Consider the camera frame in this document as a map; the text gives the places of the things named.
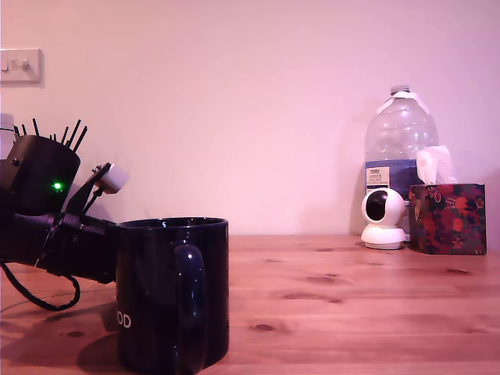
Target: light switch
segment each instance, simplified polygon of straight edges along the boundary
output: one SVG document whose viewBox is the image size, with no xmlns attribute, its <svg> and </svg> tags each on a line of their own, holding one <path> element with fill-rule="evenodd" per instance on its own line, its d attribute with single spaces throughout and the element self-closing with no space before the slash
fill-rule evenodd
<svg viewBox="0 0 500 375">
<path fill-rule="evenodd" d="M 2 49 L 1 83 L 36 84 L 41 75 L 41 51 L 39 49 Z"/>
</svg>

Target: green led light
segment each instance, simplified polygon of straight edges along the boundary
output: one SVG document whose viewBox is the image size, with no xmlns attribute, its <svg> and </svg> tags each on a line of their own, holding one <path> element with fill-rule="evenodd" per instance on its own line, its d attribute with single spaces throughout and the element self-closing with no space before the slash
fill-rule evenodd
<svg viewBox="0 0 500 375">
<path fill-rule="evenodd" d="M 63 184 L 61 184 L 60 182 L 55 182 L 54 184 L 52 184 L 52 187 L 57 192 L 60 192 L 63 190 Z"/>
</svg>

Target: bottle cap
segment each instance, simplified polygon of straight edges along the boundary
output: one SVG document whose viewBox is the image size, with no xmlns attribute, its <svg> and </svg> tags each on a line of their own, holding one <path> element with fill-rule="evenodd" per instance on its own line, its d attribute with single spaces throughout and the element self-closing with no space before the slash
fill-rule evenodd
<svg viewBox="0 0 500 375">
<path fill-rule="evenodd" d="M 397 84 L 396 86 L 391 87 L 391 96 L 394 95 L 398 91 L 409 91 L 409 84 Z"/>
</svg>

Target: camera lens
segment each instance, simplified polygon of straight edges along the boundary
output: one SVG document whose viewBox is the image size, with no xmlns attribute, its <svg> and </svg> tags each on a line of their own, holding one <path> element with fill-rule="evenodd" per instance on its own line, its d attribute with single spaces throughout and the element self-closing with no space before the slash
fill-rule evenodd
<svg viewBox="0 0 500 375">
<path fill-rule="evenodd" d="M 373 221 L 382 220 L 385 216 L 385 201 L 388 193 L 375 191 L 366 200 L 366 215 Z"/>
</svg>

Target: security camera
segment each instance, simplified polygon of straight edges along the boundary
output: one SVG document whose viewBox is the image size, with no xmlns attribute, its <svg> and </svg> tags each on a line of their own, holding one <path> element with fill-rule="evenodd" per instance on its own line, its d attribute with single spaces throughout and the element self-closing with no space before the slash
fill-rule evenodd
<svg viewBox="0 0 500 375">
<path fill-rule="evenodd" d="M 406 235 L 398 224 L 405 215 L 405 201 L 397 191 L 386 187 L 371 191 L 362 200 L 361 210 L 369 223 L 361 234 L 366 247 L 401 248 Z"/>
</svg>

